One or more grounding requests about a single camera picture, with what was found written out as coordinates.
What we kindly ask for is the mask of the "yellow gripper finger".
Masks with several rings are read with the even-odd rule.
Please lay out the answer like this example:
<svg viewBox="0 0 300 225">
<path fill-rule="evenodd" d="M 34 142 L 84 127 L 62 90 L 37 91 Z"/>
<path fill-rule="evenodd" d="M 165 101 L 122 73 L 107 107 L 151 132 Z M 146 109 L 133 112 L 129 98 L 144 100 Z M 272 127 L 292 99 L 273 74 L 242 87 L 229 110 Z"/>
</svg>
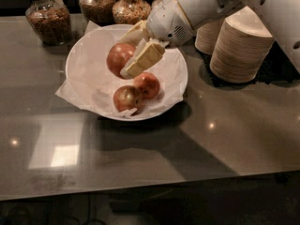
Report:
<svg viewBox="0 0 300 225">
<path fill-rule="evenodd" d="M 134 24 L 118 41 L 120 43 L 131 44 L 135 47 L 144 45 L 148 41 L 146 20 Z"/>
<path fill-rule="evenodd" d="M 120 75 L 125 79 L 133 79 L 159 62 L 165 53 L 166 43 L 158 39 L 139 42 L 134 55 L 121 69 Z"/>
</svg>

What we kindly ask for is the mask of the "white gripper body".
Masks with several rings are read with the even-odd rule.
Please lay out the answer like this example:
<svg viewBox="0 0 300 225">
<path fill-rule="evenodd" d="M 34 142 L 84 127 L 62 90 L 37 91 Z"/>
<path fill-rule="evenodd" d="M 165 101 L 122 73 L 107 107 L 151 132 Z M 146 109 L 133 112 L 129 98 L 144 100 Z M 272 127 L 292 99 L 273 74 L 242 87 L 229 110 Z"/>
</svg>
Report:
<svg viewBox="0 0 300 225">
<path fill-rule="evenodd" d="M 151 38 L 181 46 L 194 36 L 194 30 L 177 0 L 162 0 L 150 12 L 146 29 Z"/>
</svg>

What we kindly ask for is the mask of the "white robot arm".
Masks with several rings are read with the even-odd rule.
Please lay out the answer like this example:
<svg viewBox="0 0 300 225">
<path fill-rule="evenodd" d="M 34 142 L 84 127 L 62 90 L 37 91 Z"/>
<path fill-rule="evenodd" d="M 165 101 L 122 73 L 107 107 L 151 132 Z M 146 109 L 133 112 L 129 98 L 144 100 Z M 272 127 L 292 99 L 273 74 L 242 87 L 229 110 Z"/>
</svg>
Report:
<svg viewBox="0 0 300 225">
<path fill-rule="evenodd" d="M 121 76 L 137 77 L 162 59 L 166 47 L 185 44 L 199 27 L 244 7 L 255 12 L 293 66 L 299 68 L 300 0 L 162 0 L 145 21 L 120 38 L 137 47 Z"/>
</svg>

